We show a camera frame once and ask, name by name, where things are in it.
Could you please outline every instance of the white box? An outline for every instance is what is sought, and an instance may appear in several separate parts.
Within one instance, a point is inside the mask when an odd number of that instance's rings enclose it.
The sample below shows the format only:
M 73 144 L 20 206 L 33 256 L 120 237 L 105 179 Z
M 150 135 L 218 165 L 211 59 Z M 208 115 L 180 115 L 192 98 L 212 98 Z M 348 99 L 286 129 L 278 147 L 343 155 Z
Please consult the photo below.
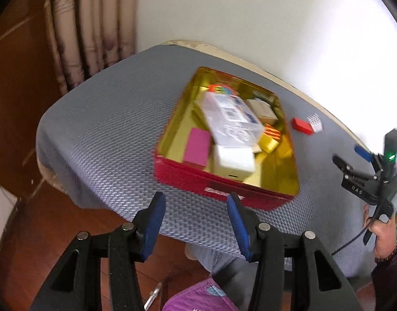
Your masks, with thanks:
M 226 147 L 214 145 L 214 169 L 216 175 L 243 181 L 255 171 L 252 147 Z

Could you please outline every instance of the hand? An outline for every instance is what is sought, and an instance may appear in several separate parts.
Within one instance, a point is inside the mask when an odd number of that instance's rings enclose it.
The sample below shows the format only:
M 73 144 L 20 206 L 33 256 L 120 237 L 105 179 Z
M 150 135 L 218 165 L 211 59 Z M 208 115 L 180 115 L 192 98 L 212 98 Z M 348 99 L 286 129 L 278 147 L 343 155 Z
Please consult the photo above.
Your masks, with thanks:
M 364 206 L 363 227 L 369 223 L 369 205 Z M 396 223 L 395 218 L 389 219 L 387 223 L 375 220 L 369 230 L 376 235 L 374 245 L 374 255 L 377 259 L 388 258 L 395 249 L 396 243 Z

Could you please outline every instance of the plastic package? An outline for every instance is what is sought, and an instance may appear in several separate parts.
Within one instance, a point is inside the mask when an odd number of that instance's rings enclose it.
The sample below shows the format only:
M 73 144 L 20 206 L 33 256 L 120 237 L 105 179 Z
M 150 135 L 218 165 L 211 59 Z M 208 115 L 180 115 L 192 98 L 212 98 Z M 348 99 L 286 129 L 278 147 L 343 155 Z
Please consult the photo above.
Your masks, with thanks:
M 217 145 L 252 147 L 259 142 L 264 127 L 240 97 L 209 91 L 202 95 L 199 105 Z

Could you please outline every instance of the barcode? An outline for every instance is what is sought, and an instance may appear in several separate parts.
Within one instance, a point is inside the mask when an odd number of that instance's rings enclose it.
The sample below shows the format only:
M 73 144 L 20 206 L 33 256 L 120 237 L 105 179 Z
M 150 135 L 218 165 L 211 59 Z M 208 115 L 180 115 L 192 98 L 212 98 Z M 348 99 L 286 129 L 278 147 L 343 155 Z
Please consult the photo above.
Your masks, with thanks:
M 237 111 L 235 109 L 229 109 L 229 108 L 222 108 L 224 113 L 227 116 L 228 120 L 232 120 L 232 121 L 240 121 L 241 117 L 239 116 L 239 114 L 237 113 Z

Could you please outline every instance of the red block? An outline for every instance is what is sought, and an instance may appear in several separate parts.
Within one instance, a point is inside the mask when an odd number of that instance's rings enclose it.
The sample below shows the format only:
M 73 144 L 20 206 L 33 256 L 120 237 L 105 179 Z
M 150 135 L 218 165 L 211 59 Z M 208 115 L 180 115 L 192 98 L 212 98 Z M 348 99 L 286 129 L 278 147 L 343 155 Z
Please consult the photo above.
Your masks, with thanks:
M 294 118 L 292 120 L 292 127 L 294 130 L 305 133 L 309 136 L 314 133 L 314 130 L 312 129 L 310 123 L 303 121 L 299 118 Z
M 192 128 L 187 140 L 183 163 L 202 170 L 207 165 L 210 150 L 210 132 Z

